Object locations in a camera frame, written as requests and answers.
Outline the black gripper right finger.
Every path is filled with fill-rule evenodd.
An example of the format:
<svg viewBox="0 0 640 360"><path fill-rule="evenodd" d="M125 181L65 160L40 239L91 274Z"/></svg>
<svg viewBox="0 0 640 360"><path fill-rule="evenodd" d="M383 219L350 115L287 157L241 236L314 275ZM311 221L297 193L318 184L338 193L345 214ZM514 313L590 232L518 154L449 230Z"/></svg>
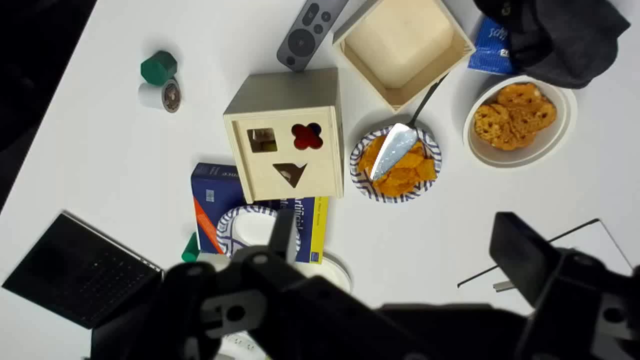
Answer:
<svg viewBox="0 0 640 360"><path fill-rule="evenodd" d="M640 360L640 282L555 247L514 211L494 216L490 256L533 307L518 360Z"/></svg>

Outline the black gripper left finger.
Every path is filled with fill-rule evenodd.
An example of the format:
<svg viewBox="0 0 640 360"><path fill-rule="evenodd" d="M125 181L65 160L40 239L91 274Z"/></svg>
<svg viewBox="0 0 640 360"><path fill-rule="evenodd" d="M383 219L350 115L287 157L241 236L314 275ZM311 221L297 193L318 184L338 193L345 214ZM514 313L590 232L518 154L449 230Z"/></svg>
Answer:
<svg viewBox="0 0 640 360"><path fill-rule="evenodd" d="M264 246L218 269L169 267L149 293L91 333L90 360L214 360L222 339L247 333L270 360L371 360L374 312L290 260L293 214L275 214Z"/></svg>

